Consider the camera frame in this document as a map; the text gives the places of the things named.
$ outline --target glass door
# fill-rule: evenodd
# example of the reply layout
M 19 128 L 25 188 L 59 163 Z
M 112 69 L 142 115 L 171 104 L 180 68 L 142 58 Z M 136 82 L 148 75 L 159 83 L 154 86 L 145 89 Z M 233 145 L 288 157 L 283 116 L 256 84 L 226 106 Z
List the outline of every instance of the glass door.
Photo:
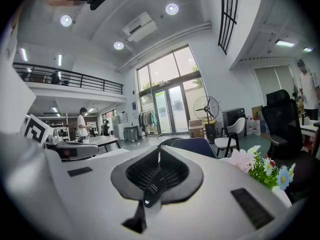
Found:
M 186 96 L 180 85 L 165 88 L 154 93 L 159 118 L 159 130 L 163 135 L 188 134 L 189 111 Z

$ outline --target ceiling light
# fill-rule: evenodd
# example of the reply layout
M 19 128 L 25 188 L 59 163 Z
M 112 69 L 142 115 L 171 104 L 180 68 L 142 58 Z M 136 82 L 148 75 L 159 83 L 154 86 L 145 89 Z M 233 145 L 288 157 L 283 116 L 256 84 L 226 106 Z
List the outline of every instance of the ceiling light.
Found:
M 69 27 L 72 24 L 72 18 L 69 15 L 64 15 L 61 17 L 61 25 L 64 27 Z
M 125 46 L 124 46 L 124 44 L 122 42 L 117 41 L 117 42 L 114 43 L 113 47 L 115 49 L 117 49 L 117 50 L 122 50 Z
M 292 47 L 292 46 L 295 45 L 294 43 L 286 42 L 286 41 L 282 41 L 282 40 L 277 40 L 277 41 L 275 42 L 275 44 L 276 44 L 277 46 L 286 46 L 286 47 Z
M 26 54 L 26 50 L 24 48 L 21 48 L 21 54 L 22 54 L 22 59 L 27 62 L 27 54 Z
M 304 48 L 303 50 L 304 50 L 305 52 L 311 52 L 313 49 L 306 47 L 306 48 Z
M 169 15 L 175 15 L 179 11 L 179 7 L 175 3 L 170 3 L 166 6 L 165 11 Z
M 62 65 L 62 55 L 59 54 L 58 55 L 58 66 L 61 66 Z

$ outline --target pink flower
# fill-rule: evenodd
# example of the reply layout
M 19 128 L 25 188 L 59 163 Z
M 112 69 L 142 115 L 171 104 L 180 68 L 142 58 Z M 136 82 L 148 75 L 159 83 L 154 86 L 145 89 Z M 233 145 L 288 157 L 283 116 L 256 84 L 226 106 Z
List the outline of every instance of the pink flower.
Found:
M 240 151 L 234 149 L 230 158 L 222 158 L 221 160 L 234 165 L 247 174 L 255 163 L 255 155 L 247 154 L 243 149 Z

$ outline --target artificial flower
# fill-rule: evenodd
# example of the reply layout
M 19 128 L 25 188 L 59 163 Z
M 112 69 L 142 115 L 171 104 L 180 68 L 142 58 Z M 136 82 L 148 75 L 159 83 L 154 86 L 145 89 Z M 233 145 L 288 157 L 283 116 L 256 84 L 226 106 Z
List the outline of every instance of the artificial flower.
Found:
M 289 186 L 290 174 L 286 166 L 282 166 L 276 177 L 276 183 L 281 190 L 285 190 Z
M 296 163 L 294 163 L 290 169 L 289 169 L 289 175 L 290 175 L 290 182 L 292 182 L 294 180 L 294 169 L 296 167 Z
M 230 158 L 222 158 L 221 160 L 234 165 L 247 174 L 251 169 L 249 164 L 254 164 L 255 156 L 253 154 L 247 154 L 247 152 L 243 149 L 240 151 L 234 149 Z
M 264 159 L 264 165 L 263 165 L 263 168 L 264 168 L 264 172 L 265 172 L 265 174 L 267 175 L 267 176 L 270 176 L 271 175 L 271 173 L 272 173 L 272 169 L 273 169 L 273 167 L 272 167 L 272 165 L 270 164 L 270 158 L 266 158 L 266 159 Z
M 256 146 L 253 146 L 252 148 L 250 148 L 247 153 L 248 154 L 254 154 L 255 156 L 258 155 L 258 149 L 260 149 L 261 146 L 260 145 L 256 145 Z

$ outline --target black metal railing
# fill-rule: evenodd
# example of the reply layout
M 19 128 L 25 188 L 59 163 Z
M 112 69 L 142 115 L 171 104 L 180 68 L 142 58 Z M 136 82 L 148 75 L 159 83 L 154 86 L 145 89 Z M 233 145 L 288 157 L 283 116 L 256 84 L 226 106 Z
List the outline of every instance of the black metal railing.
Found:
M 221 0 L 221 24 L 218 45 L 222 48 L 225 55 L 227 55 L 234 25 L 237 24 L 237 8 L 238 0 Z
M 78 87 L 114 94 L 123 94 L 123 84 L 64 70 L 61 68 L 27 63 L 13 63 L 13 67 L 25 82 Z

